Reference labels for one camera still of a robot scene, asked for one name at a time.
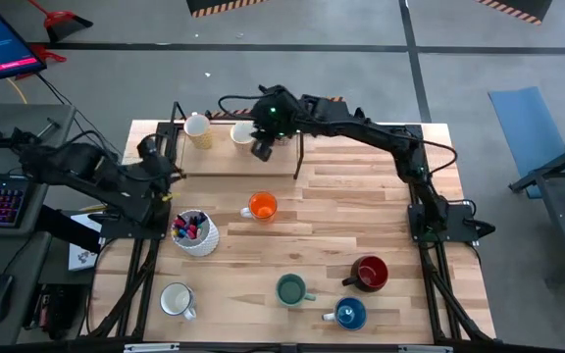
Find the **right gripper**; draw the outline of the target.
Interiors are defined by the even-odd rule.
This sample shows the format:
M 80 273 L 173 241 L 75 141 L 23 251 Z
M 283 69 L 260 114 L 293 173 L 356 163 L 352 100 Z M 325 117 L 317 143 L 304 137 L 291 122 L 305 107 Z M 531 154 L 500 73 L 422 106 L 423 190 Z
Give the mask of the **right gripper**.
M 299 113 L 298 100 L 283 86 L 258 86 L 262 93 L 257 98 L 250 116 L 255 139 L 251 153 L 263 162 L 268 162 L 276 140 L 291 138 L 301 132 L 295 118 Z

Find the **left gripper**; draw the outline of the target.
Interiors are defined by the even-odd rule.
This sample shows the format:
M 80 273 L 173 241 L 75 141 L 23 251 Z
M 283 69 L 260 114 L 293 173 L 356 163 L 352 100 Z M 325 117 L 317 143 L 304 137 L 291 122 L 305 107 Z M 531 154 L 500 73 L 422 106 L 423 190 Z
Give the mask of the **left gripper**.
M 180 169 L 169 157 L 159 152 L 157 139 L 163 134 L 148 134 L 136 146 L 142 159 L 140 167 L 148 174 L 146 180 L 151 182 L 150 188 L 163 195 L 169 195 L 171 185 L 180 180 Z

